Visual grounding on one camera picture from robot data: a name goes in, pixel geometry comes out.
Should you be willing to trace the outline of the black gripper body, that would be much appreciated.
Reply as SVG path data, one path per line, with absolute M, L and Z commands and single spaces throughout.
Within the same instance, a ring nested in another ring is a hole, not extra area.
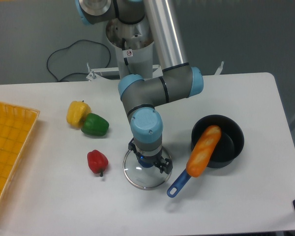
M 162 150 L 152 156 L 144 155 L 143 152 L 139 151 L 135 152 L 135 155 L 140 165 L 156 165 L 161 163 Z

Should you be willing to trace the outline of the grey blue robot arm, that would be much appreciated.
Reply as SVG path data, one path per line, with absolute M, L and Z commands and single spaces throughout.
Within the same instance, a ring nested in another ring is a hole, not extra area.
M 171 0 L 78 0 L 88 24 L 107 22 L 106 37 L 116 49 L 118 91 L 133 139 L 129 143 L 145 168 L 169 174 L 163 157 L 163 122 L 155 107 L 199 94 L 200 70 L 190 66 Z

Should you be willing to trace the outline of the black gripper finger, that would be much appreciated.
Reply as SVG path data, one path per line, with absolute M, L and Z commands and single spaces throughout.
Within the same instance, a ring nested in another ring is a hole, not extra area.
M 170 174 L 173 169 L 173 163 L 169 158 L 158 158 L 153 164 L 156 168 L 159 169 L 161 174 Z
M 128 150 L 129 152 L 133 152 L 135 154 L 137 160 L 141 158 L 141 153 L 137 151 L 136 145 L 134 143 L 134 138 L 132 138 L 128 143 Z

